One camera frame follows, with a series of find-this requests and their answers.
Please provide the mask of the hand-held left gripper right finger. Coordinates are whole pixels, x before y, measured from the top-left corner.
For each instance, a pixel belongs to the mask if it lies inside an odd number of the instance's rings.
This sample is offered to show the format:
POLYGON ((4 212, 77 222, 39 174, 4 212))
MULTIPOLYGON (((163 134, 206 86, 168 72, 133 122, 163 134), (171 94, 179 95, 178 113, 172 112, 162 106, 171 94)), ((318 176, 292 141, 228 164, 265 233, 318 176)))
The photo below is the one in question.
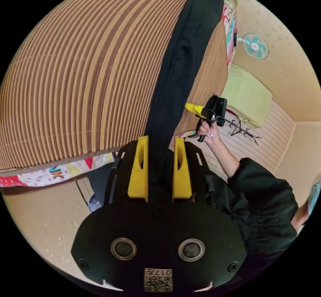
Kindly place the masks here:
POLYGON ((173 168, 172 199, 190 199, 192 196, 191 179, 185 142, 182 138, 175 139, 173 168))

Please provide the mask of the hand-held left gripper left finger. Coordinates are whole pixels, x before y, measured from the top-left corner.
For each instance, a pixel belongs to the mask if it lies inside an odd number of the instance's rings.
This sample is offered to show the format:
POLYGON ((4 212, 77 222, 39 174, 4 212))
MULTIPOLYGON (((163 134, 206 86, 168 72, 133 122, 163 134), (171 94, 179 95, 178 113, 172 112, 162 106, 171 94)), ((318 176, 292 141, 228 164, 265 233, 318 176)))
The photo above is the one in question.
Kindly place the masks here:
POLYGON ((139 137, 131 170, 127 194, 131 199, 148 199, 149 136, 139 137))

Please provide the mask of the person's right hand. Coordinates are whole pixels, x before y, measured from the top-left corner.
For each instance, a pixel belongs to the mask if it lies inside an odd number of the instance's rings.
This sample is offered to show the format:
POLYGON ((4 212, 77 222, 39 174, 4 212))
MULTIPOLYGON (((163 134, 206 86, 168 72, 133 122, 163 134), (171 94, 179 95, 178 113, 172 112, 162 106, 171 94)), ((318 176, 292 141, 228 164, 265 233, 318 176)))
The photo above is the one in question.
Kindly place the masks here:
POLYGON ((200 126, 197 129, 197 135, 199 137, 204 136, 203 142, 205 142, 209 147, 221 141, 216 122, 211 123, 207 122, 206 120, 202 120, 200 126))

